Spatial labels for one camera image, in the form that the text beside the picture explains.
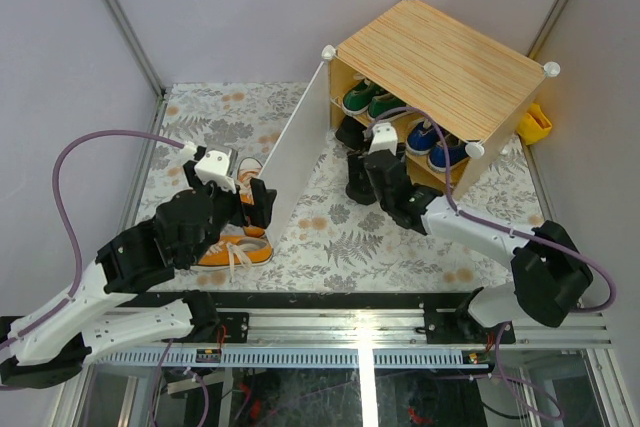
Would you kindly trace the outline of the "black shoe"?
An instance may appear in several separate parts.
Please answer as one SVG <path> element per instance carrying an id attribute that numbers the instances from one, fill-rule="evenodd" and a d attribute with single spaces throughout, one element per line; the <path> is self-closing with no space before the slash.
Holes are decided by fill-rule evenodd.
<path id="1" fill-rule="evenodd" d="M 377 201 L 370 179 L 364 167 L 362 152 L 352 152 L 347 156 L 348 182 L 345 193 L 349 199 L 360 205 L 371 205 Z"/>
<path id="2" fill-rule="evenodd" d="M 370 139 L 365 133 L 365 125 L 354 117 L 345 116 L 335 132 L 335 138 L 346 148 L 361 151 L 368 149 L 370 145 Z"/>

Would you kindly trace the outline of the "white cabinet door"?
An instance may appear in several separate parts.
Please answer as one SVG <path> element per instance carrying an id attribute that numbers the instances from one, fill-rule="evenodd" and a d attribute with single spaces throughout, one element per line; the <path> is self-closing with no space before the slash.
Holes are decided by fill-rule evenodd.
<path id="1" fill-rule="evenodd" d="M 276 247 L 304 193 L 330 129 L 328 63 L 318 66 L 275 143 L 260 178 L 277 191 L 266 236 Z"/>

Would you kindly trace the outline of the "wooden shoe cabinet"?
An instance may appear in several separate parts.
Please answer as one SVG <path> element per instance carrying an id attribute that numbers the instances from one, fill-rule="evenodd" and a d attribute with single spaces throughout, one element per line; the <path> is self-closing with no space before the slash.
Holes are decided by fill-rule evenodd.
<path id="1" fill-rule="evenodd" d="M 413 180 L 435 188 L 453 186 L 460 199 L 498 157 L 543 82 L 560 67 L 544 65 L 420 1 L 401 0 L 338 46 L 327 45 L 331 124 L 345 116 L 343 96 L 371 80 L 405 101 L 410 111 L 393 122 L 406 139 L 425 112 L 471 154 L 450 175 L 409 157 Z"/>

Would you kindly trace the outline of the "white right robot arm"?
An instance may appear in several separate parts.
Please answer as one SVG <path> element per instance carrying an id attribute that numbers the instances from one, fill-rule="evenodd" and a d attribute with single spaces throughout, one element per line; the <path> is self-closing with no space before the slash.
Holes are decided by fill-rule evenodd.
<path id="1" fill-rule="evenodd" d="M 513 281 L 492 288 L 477 288 L 455 311 L 436 323 L 447 334 L 466 342 L 485 339 L 498 325 L 530 318 L 558 328 L 593 282 L 586 263 L 571 256 L 575 249 L 566 230 L 546 221 L 526 233 L 477 222 L 458 213 L 438 190 L 414 184 L 401 160 L 387 150 L 363 159 L 373 192 L 394 222 L 406 230 L 459 243 L 507 268 Z"/>

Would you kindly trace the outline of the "green sneaker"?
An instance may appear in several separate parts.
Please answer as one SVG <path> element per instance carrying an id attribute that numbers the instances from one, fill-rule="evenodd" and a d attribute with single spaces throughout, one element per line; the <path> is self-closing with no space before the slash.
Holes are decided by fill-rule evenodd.
<path id="1" fill-rule="evenodd" d="M 346 115 L 357 116 L 364 113 L 373 98 L 382 95 L 386 90 L 368 78 L 359 78 L 359 82 L 342 98 L 342 110 Z"/>
<path id="2" fill-rule="evenodd" d="M 405 108 L 407 104 L 392 93 L 386 92 L 376 95 L 372 98 L 367 108 L 367 118 L 371 121 L 375 120 L 382 114 L 397 108 Z"/>

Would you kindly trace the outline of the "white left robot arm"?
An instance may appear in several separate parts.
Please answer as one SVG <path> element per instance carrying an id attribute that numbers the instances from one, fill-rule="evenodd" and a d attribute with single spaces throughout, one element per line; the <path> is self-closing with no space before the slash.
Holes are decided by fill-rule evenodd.
<path id="1" fill-rule="evenodd" d="M 232 178 L 207 179 L 193 161 L 184 170 L 188 189 L 103 246 L 79 283 L 28 316 L 1 319 L 1 340 L 9 350 L 1 363 L 2 389 L 47 389 L 115 351 L 155 341 L 204 342 L 217 334 L 219 316 L 205 292 L 188 291 L 118 319 L 105 316 L 194 267 L 227 225 L 270 225 L 277 192 L 263 180 L 251 180 L 253 200 L 245 203 Z"/>

